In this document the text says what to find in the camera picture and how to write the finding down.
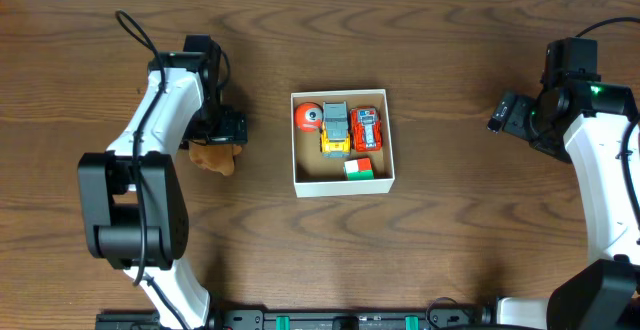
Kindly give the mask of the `brown plush toy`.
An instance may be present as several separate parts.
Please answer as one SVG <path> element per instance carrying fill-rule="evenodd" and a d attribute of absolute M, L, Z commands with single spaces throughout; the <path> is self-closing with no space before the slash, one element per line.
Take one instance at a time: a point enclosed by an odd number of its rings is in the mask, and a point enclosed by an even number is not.
<path fill-rule="evenodd" d="M 234 157 L 242 152 L 242 147 L 235 144 L 189 145 L 190 160 L 199 168 L 230 176 L 234 173 Z"/>

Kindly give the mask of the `red toy ball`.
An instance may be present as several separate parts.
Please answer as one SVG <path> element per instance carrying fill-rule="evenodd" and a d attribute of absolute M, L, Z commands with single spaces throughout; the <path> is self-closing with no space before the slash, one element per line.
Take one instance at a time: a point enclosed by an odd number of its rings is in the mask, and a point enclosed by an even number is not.
<path fill-rule="evenodd" d="M 320 105 L 305 102 L 294 109 L 294 125 L 302 132 L 316 132 L 321 130 L 323 110 Z"/>

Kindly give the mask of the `white cardboard box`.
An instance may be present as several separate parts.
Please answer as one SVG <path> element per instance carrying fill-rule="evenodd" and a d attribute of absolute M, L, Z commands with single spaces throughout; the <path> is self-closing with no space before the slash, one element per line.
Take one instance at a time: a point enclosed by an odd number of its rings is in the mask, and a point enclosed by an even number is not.
<path fill-rule="evenodd" d="M 349 180 L 344 173 L 343 158 L 326 158 L 320 151 L 320 135 L 305 133 L 291 126 L 291 154 L 293 184 L 296 196 L 322 197 L 383 194 L 391 190 L 395 181 L 395 166 L 390 115 L 387 94 L 384 89 L 325 90 L 294 92 L 290 95 L 290 111 L 305 102 L 345 101 L 349 108 L 373 106 L 380 114 L 382 149 L 368 153 L 374 178 L 371 180 Z"/>

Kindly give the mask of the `yellow toy dump truck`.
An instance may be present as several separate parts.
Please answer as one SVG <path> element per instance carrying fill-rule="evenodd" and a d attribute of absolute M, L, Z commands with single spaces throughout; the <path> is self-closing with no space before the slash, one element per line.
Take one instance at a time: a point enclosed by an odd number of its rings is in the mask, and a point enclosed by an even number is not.
<path fill-rule="evenodd" d="M 350 155 L 351 138 L 346 102 L 323 103 L 321 152 L 326 158 L 344 158 Z"/>

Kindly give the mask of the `red toy fire truck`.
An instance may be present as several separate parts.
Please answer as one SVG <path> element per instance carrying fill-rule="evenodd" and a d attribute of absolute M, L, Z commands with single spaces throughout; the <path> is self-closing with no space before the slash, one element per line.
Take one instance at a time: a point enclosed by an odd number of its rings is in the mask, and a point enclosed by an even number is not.
<path fill-rule="evenodd" d="M 352 148 L 357 152 L 373 152 L 382 148 L 379 113 L 375 107 L 350 110 Z"/>

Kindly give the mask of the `colourful puzzle cube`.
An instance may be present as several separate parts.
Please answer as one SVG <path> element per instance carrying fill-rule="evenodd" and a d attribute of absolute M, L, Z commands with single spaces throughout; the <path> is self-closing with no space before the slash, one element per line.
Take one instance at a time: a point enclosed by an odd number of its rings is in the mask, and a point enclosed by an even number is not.
<path fill-rule="evenodd" d="M 375 178 L 372 163 L 368 157 L 345 161 L 343 170 L 347 181 L 367 181 Z"/>

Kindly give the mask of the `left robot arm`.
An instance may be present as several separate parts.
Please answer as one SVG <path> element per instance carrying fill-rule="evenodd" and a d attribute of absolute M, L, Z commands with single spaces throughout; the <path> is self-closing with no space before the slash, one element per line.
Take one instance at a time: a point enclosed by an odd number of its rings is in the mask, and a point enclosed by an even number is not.
<path fill-rule="evenodd" d="M 122 134 L 79 161 L 89 252 L 132 277 L 155 307 L 99 314 L 98 329 L 223 326 L 184 256 L 189 219 L 174 158 L 184 145 L 247 143 L 245 115 L 221 102 L 219 68 L 228 62 L 215 43 L 160 54 L 148 65 L 147 91 Z"/>

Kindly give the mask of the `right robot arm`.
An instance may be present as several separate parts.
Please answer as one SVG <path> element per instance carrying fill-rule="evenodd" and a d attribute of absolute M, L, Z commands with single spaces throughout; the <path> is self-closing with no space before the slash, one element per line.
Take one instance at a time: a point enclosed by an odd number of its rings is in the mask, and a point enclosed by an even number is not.
<path fill-rule="evenodd" d="M 533 99 L 506 93 L 489 122 L 573 165 L 588 238 L 588 265 L 547 299 L 506 297 L 495 321 L 522 329 L 639 326 L 637 108 L 630 88 L 569 82 Z"/>

